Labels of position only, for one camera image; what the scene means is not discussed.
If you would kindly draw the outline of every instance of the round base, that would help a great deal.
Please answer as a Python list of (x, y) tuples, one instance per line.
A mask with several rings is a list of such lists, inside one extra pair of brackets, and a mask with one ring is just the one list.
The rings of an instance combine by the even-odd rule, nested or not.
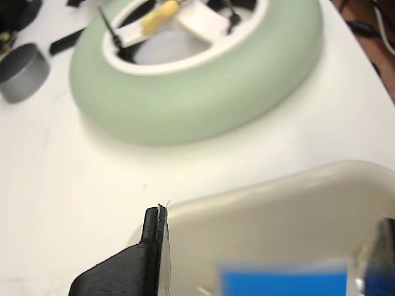
[[(112, 19), (130, 0), (110, 4)], [(216, 136), (254, 120), (308, 74), (321, 50), (317, 0), (270, 1), (259, 26), (216, 59), (161, 76), (126, 75), (102, 54), (106, 28), (97, 18), (80, 38), (70, 83), (86, 118), (110, 134), (145, 145)]]

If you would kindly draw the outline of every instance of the black cable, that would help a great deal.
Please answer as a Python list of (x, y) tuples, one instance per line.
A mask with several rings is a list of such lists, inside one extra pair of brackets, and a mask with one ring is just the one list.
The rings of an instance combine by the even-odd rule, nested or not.
[(393, 23), (393, 21), (391, 20), (390, 17), (388, 17), (388, 14), (386, 14), (386, 12), (384, 11), (384, 9), (375, 1), (373, 0), (369, 0), (370, 3), (373, 4), (373, 6), (375, 6), (381, 13), (381, 15), (383, 16), (383, 19), (386, 21), (386, 23), (388, 24), (389, 28), (395, 32), (395, 23)]
[(233, 28), (237, 26), (241, 22), (241, 17), (238, 15), (235, 11), (235, 8), (233, 7), (233, 4), (230, 2), (230, 0), (222, 0), (223, 5), (227, 8), (229, 8), (231, 15), (229, 17), (229, 29), (228, 29), (228, 34), (232, 33)]
[[(355, 34), (368, 38), (380, 38), (382, 40), (381, 34), (368, 23), (360, 22), (358, 20), (347, 20), (346, 23), (351, 31)], [(388, 42), (390, 43), (390, 45), (395, 46), (395, 42), (392, 42), (390, 40)]]

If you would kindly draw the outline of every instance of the black object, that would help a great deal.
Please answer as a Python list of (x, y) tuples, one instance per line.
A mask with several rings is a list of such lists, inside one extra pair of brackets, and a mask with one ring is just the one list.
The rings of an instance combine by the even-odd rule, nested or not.
[(395, 220), (386, 218), (378, 227), (378, 239), (365, 273), (365, 296), (395, 295)]
[[(347, 25), (351, 29), (351, 31), (355, 34), (368, 37), (368, 38), (380, 38), (381, 39), (381, 34), (377, 32), (376, 29), (373, 28), (368, 23), (360, 22), (358, 20), (355, 21), (346, 21)], [(395, 46), (395, 43), (392, 41), (388, 41), (391, 45)]]
[(79, 7), (82, 1), (84, 0), (68, 0), (66, 5), (72, 7)]
[(111, 34), (112, 37), (112, 42), (114, 43), (115, 47), (118, 49), (118, 56), (121, 59), (126, 59), (126, 52), (125, 52), (125, 48), (122, 45), (122, 40), (119, 38), (118, 35), (115, 34), (114, 30), (111, 28), (111, 25), (109, 23), (109, 21), (107, 20), (107, 17), (104, 15), (103, 10), (101, 9), (101, 7), (98, 7), (100, 15), (104, 21), (104, 23), (106, 24), (106, 27), (108, 29), (108, 31)]
[(170, 285), (167, 210), (149, 208), (140, 243), (74, 280), (69, 296), (165, 296)]
[(229, 17), (229, 28), (228, 28), (228, 34), (231, 34), (233, 28), (241, 22), (241, 17), (236, 13), (235, 8), (233, 7), (233, 4), (232, 2), (230, 2), (230, 0), (222, 0), (222, 2), (231, 12), (231, 15)]
[(65, 51), (66, 49), (73, 47), (77, 43), (84, 30), (85, 29), (81, 29), (80, 31), (53, 42), (49, 47), (49, 53), (54, 56), (62, 51)]
[(380, 68), (379, 68), (375, 63), (373, 63), (372, 61), (370, 61), (370, 62), (372, 63), (373, 68), (376, 70), (377, 75), (378, 75), (379, 77), (381, 77)]
[(0, 32), (24, 29), (37, 17), (41, 5), (41, 0), (0, 0)]
[(0, 62), (0, 93), (10, 103), (34, 94), (49, 75), (49, 65), (37, 45), (24, 44)]

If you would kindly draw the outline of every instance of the black plastic part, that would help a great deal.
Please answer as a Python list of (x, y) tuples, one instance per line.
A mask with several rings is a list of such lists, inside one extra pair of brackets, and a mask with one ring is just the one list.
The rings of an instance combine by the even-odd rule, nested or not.
[(166, 209), (149, 208), (140, 243), (81, 274), (69, 296), (158, 296), (166, 225)]
[[(257, 0), (231, 0), (231, 3), (234, 7), (242, 7), (247, 10), (254, 11), (257, 5)], [(222, 0), (210, 0), (207, 3), (207, 6), (216, 12), (226, 8)]]
[(84, 0), (68, 0), (66, 5), (72, 7), (79, 7), (82, 1)]
[(128, 17), (121, 23), (119, 27), (124, 27), (126, 25), (129, 25), (130, 23), (137, 21), (141, 17), (144, 17), (146, 14), (148, 14), (148, 12), (154, 9), (155, 4), (156, 0), (148, 0), (142, 3), (142, 5), (137, 7), (130, 15), (128, 15)]
[(53, 42), (49, 47), (49, 53), (54, 56), (62, 51), (65, 51), (66, 49), (73, 47), (77, 43), (79, 37), (84, 30), (85, 29), (82, 29), (58, 41)]
[(32, 0), (27, 2), (28, 4), (26, 6), (26, 9), (24, 10), (18, 21), (14, 24), (14, 27), (12, 28), (13, 30), (20, 31), (29, 26), (32, 21), (34, 21), (34, 19), (37, 17), (38, 12), (43, 5), (41, 0)]

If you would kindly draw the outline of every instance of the gray cylinder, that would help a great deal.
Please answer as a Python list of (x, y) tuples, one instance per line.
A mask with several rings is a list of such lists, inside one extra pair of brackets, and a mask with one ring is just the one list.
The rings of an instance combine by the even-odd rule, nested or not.
[(45, 82), (49, 65), (33, 43), (10, 52), (0, 62), (0, 93), (10, 103), (23, 101)]

